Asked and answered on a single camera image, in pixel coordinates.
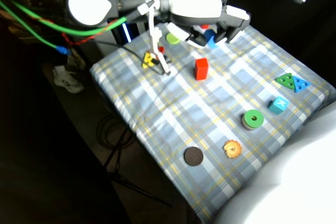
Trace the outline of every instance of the checkered fabric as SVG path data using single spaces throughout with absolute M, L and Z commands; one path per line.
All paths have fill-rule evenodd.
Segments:
M 164 25 L 159 26 L 163 35 Z M 119 49 L 95 64 L 91 73 L 139 141 L 185 197 L 203 222 L 288 140 L 316 110 L 336 97 L 336 90 L 316 73 L 252 27 L 233 44 L 197 49 L 185 42 L 161 44 L 172 59 L 169 76 L 143 69 L 134 55 Z M 148 34 L 127 47 L 140 55 L 149 48 Z M 195 59 L 206 57 L 206 80 L 196 81 Z M 275 82 L 293 76 L 312 83 L 295 93 Z M 275 115 L 268 105 L 276 97 L 289 100 Z M 251 109 L 265 117 L 262 127 L 248 131 L 242 115 Z M 236 140 L 242 154 L 226 157 L 223 146 Z M 183 153 L 197 146 L 203 162 L 188 166 Z

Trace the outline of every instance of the blue cube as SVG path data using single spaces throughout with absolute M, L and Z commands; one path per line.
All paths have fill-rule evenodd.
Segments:
M 281 114 L 288 107 L 289 101 L 282 97 L 277 97 L 268 107 L 274 114 Z

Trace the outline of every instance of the triangle block with holes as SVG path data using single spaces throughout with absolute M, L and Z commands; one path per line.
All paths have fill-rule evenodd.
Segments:
M 278 77 L 275 81 L 291 90 L 295 89 L 293 76 L 291 73 L 284 74 L 283 76 Z
M 299 93 L 302 90 L 305 90 L 307 87 L 311 85 L 309 81 L 302 80 L 298 77 L 293 76 L 294 86 L 295 86 L 295 93 Z

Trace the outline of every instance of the blue connector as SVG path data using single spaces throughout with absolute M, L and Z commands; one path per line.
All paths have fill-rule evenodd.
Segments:
M 60 52 L 61 54 L 63 54 L 63 55 L 69 55 L 69 54 L 71 54 L 70 50 L 68 48 L 66 48 L 66 47 L 57 46 L 56 50 L 58 52 Z

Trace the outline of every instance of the green circle block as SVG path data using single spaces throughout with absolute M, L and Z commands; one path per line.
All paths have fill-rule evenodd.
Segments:
M 258 128 L 264 122 L 264 116 L 257 110 L 249 110 L 244 115 L 244 121 L 248 127 Z
M 170 44 L 178 44 L 180 42 L 180 40 L 178 38 L 176 38 L 174 35 L 172 35 L 171 33 L 168 33 L 166 35 L 166 40 L 170 43 Z

